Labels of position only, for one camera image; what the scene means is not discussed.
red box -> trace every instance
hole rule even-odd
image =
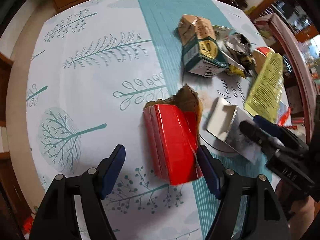
[[[145,108],[143,115],[156,176],[171,185],[198,179],[196,114],[156,104]]]

white tablecloth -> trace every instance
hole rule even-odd
[[[173,8],[181,5],[179,0],[170,2]],[[212,13],[224,15],[226,22],[243,33],[253,49],[265,46],[242,11],[215,0],[204,2],[211,3]],[[234,157],[237,154],[204,126],[219,96],[243,107],[249,82],[222,73],[212,79],[185,74],[172,83],[170,72],[164,71],[167,59],[161,56],[168,45],[159,43],[159,38],[165,42],[174,37],[175,29],[161,27],[168,36],[150,33],[148,6],[155,5],[147,0],[91,0],[44,24],[28,76],[32,156],[46,190],[56,174],[80,175],[123,144],[126,161],[112,194],[103,201],[117,239],[203,239],[216,212],[215,199],[191,182],[174,187],[154,176],[142,109],[145,102],[167,98],[182,84],[190,84],[204,103],[202,143],[213,153]],[[165,5],[158,2],[156,6]],[[183,13],[190,12],[181,9],[174,17],[179,19]],[[175,39],[168,57],[177,50],[175,69],[180,69],[181,45]],[[87,239],[78,197],[76,207],[80,231]]]

blue gripper pad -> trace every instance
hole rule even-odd
[[[108,161],[110,161],[111,164],[102,180],[102,189],[99,192],[100,199],[105,199],[106,196],[112,192],[112,189],[124,164],[124,160],[125,148],[123,145],[118,144],[108,158]]]
[[[214,195],[217,199],[221,197],[221,185],[220,179],[216,172],[214,171],[210,161],[209,156],[207,156],[202,149],[202,146],[199,146],[197,149],[197,161],[201,168],[202,174],[204,176],[205,182],[209,188],[209,191],[212,195]]]
[[[260,115],[256,115],[253,118],[253,121],[259,126],[260,129],[264,130],[266,133],[270,134],[273,137],[279,138],[281,136],[280,128],[269,122],[267,119],[263,118]]]

brown paper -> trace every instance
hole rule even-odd
[[[196,120],[197,120],[197,143],[200,145],[200,138],[199,138],[199,125],[202,116],[202,102],[198,98],[198,93],[195,92],[189,85],[185,84],[179,91],[165,99],[158,99],[157,101],[150,101],[147,102],[144,108],[149,106],[153,106],[155,104],[165,104],[165,105],[175,105],[179,107],[183,112],[195,112],[196,113]]]
[[[178,33],[183,46],[188,43],[195,33],[197,38],[201,40],[206,37],[216,39],[210,20],[188,14],[182,15],[178,26]]]

gold label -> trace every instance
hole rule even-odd
[[[218,55],[218,46],[210,40],[199,41],[200,53],[208,58],[214,59]]]

